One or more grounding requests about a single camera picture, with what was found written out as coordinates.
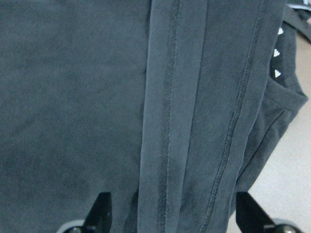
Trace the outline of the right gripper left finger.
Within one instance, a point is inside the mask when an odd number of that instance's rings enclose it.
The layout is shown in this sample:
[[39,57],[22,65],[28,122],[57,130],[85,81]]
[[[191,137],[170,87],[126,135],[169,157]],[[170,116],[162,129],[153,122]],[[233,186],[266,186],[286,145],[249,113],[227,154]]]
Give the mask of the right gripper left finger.
[[109,233],[112,226],[112,198],[110,192],[101,192],[84,221],[85,233]]

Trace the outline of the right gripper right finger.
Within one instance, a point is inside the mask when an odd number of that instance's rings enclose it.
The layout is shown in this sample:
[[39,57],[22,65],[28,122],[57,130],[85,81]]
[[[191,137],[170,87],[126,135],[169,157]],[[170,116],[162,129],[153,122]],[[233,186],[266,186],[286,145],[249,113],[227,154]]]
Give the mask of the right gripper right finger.
[[248,192],[236,194],[236,223],[242,233],[274,233],[276,227]]

